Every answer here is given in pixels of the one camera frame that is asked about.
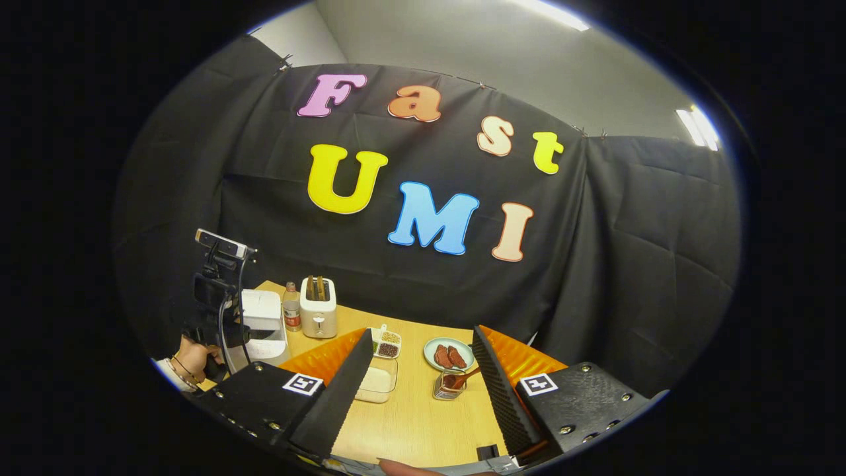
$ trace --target toaster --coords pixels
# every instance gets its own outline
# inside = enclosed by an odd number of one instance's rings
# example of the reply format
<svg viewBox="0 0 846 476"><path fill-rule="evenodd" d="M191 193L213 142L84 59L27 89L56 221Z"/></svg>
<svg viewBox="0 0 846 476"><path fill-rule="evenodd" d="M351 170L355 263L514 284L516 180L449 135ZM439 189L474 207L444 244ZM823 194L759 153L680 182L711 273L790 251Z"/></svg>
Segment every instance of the toaster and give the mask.
<svg viewBox="0 0 846 476"><path fill-rule="evenodd" d="M335 283L323 278L323 287L327 290L327 301L312 301L306 298L305 290L309 279L305 278L300 286L299 317L303 324L303 334L316 339L329 339L338 334L338 297L335 294Z"/></svg>

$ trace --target peach letter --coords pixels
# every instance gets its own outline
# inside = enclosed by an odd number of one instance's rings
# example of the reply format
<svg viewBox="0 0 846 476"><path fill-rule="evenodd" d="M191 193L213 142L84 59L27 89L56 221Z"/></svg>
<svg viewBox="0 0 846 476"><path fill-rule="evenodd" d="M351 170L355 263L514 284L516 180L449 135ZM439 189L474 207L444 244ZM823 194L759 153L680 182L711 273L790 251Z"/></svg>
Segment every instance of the peach letter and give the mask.
<svg viewBox="0 0 846 476"><path fill-rule="evenodd" d="M496 259L517 262L523 259L520 243L523 241L526 222L535 216L535 212L525 205L511 202L503 203L503 211L505 212L503 236L499 239L499 245L491 250L491 254Z"/></svg>
<svg viewBox="0 0 846 476"><path fill-rule="evenodd" d="M511 140L514 126L505 119L497 116L487 116L481 120L481 132L476 136L479 148L498 157L505 157L511 153Z"/></svg>

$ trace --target plate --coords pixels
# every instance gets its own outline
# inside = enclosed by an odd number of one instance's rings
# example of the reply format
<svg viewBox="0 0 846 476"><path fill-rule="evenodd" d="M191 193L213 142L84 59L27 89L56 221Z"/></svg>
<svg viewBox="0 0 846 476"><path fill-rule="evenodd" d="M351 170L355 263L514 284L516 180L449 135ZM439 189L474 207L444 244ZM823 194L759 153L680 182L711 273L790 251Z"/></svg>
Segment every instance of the plate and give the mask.
<svg viewBox="0 0 846 476"><path fill-rule="evenodd" d="M444 346L449 348L450 346L455 347L455 350L459 352L461 358L464 359L464 363L467 364L467 367L453 367L452 370L467 370L470 367L473 367L473 362L475 362L475 358L473 358L473 351L471 351L470 347L455 339L450 339L448 337L438 337L436 339L429 340L426 342L426 345L423 346L423 357L426 358L426 361L434 368L438 370L443 370L443 366L440 366L435 362L435 350L437 350L438 346Z"/></svg>

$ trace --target wooden table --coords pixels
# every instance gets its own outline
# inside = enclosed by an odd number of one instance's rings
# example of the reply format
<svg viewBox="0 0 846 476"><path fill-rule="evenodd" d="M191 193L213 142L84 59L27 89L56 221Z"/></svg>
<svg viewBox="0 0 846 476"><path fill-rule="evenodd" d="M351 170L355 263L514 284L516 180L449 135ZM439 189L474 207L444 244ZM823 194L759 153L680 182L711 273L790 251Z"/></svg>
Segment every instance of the wooden table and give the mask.
<svg viewBox="0 0 846 476"><path fill-rule="evenodd" d="M271 281L256 289L274 291L280 296L285 292L283 286ZM333 455L371 463L378 463L376 458L383 457L434 468L476 462L479 446L497 445L499 454L508 454L481 375L468 380L467 390L454 401L435 400L431 395L439 372L423 358L423 345L436 337L469 344L473 340L471 329L413 323L345 306L338 306L337 315L338 335L387 324L388 330L402 336L403 345L397 357L396 389L385 403L353 400L332 448ZM311 339L302 331L288 331L292 356L327 341ZM210 380L206 382L203 390L214 385Z"/></svg>

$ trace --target hand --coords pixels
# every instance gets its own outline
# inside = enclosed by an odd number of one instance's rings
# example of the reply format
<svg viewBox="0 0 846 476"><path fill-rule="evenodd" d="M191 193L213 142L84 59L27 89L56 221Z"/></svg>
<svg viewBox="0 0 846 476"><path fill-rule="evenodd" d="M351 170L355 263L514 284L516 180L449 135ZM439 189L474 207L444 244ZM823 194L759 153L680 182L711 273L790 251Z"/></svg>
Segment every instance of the hand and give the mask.
<svg viewBox="0 0 846 476"><path fill-rule="evenodd" d="M223 363L223 359L220 357L220 347L203 346L183 335L179 342L179 352L177 352L176 358L171 359L171 364L180 377L189 382L196 379L196 383L201 383L206 379L204 369L206 368L206 356L209 354L214 357L215 362Z"/></svg>
<svg viewBox="0 0 846 476"><path fill-rule="evenodd" d="M428 469L415 468L401 462L392 461L389 459L378 458L379 468L385 472L387 476L443 476L443 473L430 471ZM470 474L469 476L499 476L493 471L485 471L484 473Z"/></svg>

